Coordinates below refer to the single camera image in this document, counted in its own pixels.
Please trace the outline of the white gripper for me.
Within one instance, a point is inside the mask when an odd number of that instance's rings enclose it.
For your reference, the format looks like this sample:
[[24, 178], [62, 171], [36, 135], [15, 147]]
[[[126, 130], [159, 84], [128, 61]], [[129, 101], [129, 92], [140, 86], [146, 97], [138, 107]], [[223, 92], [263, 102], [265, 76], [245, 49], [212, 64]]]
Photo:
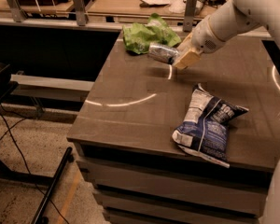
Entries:
[[179, 54], [175, 57], [173, 67], [185, 69], [198, 62], [202, 52], [213, 53], [222, 48], [226, 42], [226, 35], [221, 18], [216, 14], [208, 15], [177, 47]]

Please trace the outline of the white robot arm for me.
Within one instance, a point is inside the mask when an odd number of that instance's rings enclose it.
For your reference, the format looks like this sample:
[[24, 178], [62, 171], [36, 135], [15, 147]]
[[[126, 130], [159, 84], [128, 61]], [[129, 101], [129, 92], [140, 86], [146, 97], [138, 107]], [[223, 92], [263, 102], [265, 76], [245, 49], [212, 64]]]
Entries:
[[[280, 0], [229, 0], [196, 25], [179, 45], [177, 68], [199, 61], [203, 53], [212, 53], [238, 34], [266, 28], [280, 49]], [[280, 224], [280, 159], [274, 169], [261, 224]]]

